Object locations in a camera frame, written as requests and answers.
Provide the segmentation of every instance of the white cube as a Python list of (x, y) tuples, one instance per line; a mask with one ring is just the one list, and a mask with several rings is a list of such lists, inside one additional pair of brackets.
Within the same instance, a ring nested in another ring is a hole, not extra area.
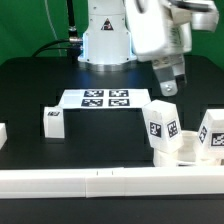
[(64, 114), (61, 107), (44, 108), (44, 132), (46, 138), (64, 138)]
[(194, 150), (199, 159), (224, 159), (224, 109), (206, 111)]
[(154, 100), (142, 108), (152, 148), (172, 153), (183, 145), (176, 105)]
[(0, 150), (7, 140), (5, 124), (0, 123)]

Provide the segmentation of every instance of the green wall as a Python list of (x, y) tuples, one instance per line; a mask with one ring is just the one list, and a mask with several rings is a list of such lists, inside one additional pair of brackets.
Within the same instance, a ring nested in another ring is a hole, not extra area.
[[(87, 0), (73, 0), (77, 29), (81, 35), (88, 26)], [(203, 55), (224, 69), (224, 1), (215, 0), (220, 22), (215, 33), (193, 31), (191, 54)], [(66, 0), (48, 0), (58, 38), (67, 38)], [(54, 40), (44, 0), (0, 0), (0, 64), (13, 57), (29, 57), (42, 45)], [(58, 51), (42, 56), (58, 56)]]

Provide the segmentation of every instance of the black table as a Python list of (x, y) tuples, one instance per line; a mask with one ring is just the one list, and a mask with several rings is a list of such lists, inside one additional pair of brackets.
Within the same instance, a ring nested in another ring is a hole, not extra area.
[[(224, 72), (187, 56), (186, 73), (187, 87), (163, 97), (150, 63), (102, 74), (66, 58), (8, 60), (0, 67), (8, 134), (0, 169), (153, 166), (140, 109), (65, 110), (65, 141), (44, 138), (43, 109), (58, 104), (64, 89), (146, 88), (151, 100), (177, 105), (182, 130), (197, 131), (206, 109), (224, 108)], [(219, 223), (223, 211), (223, 195), (0, 200), (0, 223)]]

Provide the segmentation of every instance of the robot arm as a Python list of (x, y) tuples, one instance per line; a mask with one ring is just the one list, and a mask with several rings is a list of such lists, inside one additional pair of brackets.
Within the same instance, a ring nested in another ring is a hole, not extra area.
[(191, 29), (215, 31), (219, 14), (210, 0), (125, 0), (128, 28), (138, 61), (152, 61), (164, 96), (186, 84), (183, 53)]
[(186, 84), (183, 54), (192, 48), (190, 24), (214, 31), (219, 19), (212, 0), (88, 0), (88, 9), (80, 66), (118, 71), (136, 60), (152, 61), (165, 96)]

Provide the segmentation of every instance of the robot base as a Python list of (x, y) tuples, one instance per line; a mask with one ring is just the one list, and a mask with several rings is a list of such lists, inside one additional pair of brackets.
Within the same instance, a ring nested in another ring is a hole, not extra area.
[(89, 69), (97, 72), (116, 72), (123, 71), (126, 69), (132, 69), (136, 67), (136, 61), (128, 61), (122, 64), (111, 64), (111, 65), (103, 65), (103, 64), (91, 64), (87, 62), (80, 62), (79, 67)]

